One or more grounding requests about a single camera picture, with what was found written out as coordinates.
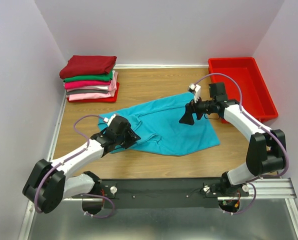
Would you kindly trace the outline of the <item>teal t shirt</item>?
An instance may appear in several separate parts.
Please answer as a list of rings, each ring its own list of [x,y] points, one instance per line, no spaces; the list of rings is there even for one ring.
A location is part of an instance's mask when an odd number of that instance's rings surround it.
[[[212,148],[220,140],[208,119],[194,125],[180,124],[185,105],[192,94],[182,93],[115,111],[126,118],[132,130],[140,137],[132,150],[166,156],[185,156]]]

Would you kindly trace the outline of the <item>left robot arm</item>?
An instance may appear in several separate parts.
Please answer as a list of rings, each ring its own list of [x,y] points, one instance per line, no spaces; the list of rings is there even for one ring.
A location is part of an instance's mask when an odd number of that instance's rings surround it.
[[[52,161],[39,160],[33,167],[22,193],[33,204],[37,213],[52,212],[62,200],[75,195],[92,196],[101,180],[91,172],[74,177],[73,174],[87,164],[103,158],[120,146],[128,149],[141,138],[124,117],[98,115],[105,128],[91,137],[77,130],[86,142],[72,152]]]

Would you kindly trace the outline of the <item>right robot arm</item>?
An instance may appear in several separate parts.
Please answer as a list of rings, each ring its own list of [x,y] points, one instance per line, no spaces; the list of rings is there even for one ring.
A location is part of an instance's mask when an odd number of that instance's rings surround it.
[[[249,181],[287,169],[284,132],[265,126],[246,112],[237,100],[229,99],[224,83],[209,84],[210,100],[201,99],[201,87],[198,84],[192,83],[188,91],[193,94],[193,99],[185,105],[179,123],[193,125],[193,116],[200,120],[204,115],[217,114],[248,140],[245,163],[221,175],[219,190],[223,195],[233,193]]]

